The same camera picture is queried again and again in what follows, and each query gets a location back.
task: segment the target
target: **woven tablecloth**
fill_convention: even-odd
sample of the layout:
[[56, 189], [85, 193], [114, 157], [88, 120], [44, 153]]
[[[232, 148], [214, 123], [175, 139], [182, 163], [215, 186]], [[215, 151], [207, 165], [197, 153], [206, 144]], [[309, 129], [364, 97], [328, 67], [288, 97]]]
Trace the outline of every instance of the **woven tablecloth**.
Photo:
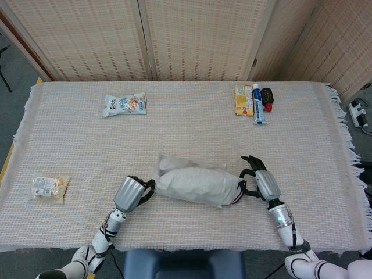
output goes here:
[[[0, 188], [0, 247], [91, 242], [127, 175], [148, 180], [158, 154], [248, 167], [261, 158], [315, 251], [366, 250], [371, 212], [356, 178], [337, 92], [323, 83], [262, 82], [274, 94], [266, 126], [234, 114], [235, 82], [42, 83], [31, 89]], [[102, 117], [105, 94], [146, 92], [147, 115]], [[28, 201], [33, 175], [71, 177], [64, 204]], [[256, 185], [248, 181], [252, 190]], [[127, 216], [121, 250], [285, 249], [267, 203], [245, 196], [214, 208], [154, 195]]]

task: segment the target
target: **wrapped package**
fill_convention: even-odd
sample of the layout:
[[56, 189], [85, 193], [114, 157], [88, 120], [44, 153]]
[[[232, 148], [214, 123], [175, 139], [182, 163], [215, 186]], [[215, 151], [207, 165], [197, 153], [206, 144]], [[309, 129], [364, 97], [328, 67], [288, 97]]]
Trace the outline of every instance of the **wrapped package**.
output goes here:
[[146, 114], [146, 93], [136, 93], [121, 98], [105, 96], [105, 107], [102, 116], [113, 115], [145, 115]]
[[29, 197], [40, 201], [63, 203], [70, 177], [44, 177], [35, 175], [31, 183]]
[[226, 164], [160, 155], [154, 180], [159, 195], [217, 207], [236, 203], [243, 195], [238, 186], [242, 179], [228, 173]]

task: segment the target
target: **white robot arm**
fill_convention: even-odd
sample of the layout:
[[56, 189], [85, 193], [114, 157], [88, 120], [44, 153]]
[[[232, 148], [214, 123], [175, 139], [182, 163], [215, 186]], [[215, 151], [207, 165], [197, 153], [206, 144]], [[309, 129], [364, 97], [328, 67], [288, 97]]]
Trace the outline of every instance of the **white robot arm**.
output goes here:
[[254, 176], [257, 191], [248, 191], [246, 181], [239, 186], [246, 195], [262, 198], [269, 203], [269, 214], [276, 224], [279, 236], [293, 255], [285, 258], [285, 268], [290, 276], [296, 279], [368, 279], [372, 278], [372, 261], [357, 260], [343, 269], [325, 260], [319, 260], [311, 250], [310, 244], [304, 240], [295, 225], [289, 207], [279, 200], [281, 191], [274, 176], [266, 170], [263, 162], [253, 156], [242, 156], [252, 167], [245, 169], [240, 177], [248, 174]]
[[115, 208], [107, 215], [92, 240], [92, 247], [82, 246], [74, 254], [71, 263], [61, 269], [45, 271], [37, 279], [85, 279], [88, 273], [95, 274], [103, 265], [106, 254], [113, 248], [114, 238], [126, 219], [138, 205], [146, 202], [153, 194], [155, 182], [143, 182], [138, 177], [126, 177], [114, 197]]

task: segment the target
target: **snack bag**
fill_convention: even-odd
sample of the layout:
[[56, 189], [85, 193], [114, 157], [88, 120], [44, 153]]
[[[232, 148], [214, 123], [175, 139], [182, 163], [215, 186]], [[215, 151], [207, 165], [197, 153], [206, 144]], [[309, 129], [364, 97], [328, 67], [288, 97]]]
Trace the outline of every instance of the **snack bag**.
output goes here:
[[102, 111], [103, 117], [130, 114], [146, 114], [146, 93], [136, 93], [121, 98], [111, 95], [105, 96], [105, 107]]
[[43, 201], [63, 203], [63, 196], [69, 180], [70, 177], [68, 176], [53, 178], [36, 175], [31, 184], [30, 197]]

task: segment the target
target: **white paper package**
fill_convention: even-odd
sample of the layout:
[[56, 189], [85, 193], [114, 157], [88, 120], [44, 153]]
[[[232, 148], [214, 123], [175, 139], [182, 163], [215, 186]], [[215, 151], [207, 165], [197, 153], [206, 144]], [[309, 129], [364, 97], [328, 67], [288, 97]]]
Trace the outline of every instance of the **white paper package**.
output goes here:
[[160, 155], [154, 180], [159, 195], [217, 207], [235, 203], [242, 196], [238, 186], [242, 179], [228, 173], [226, 164]]

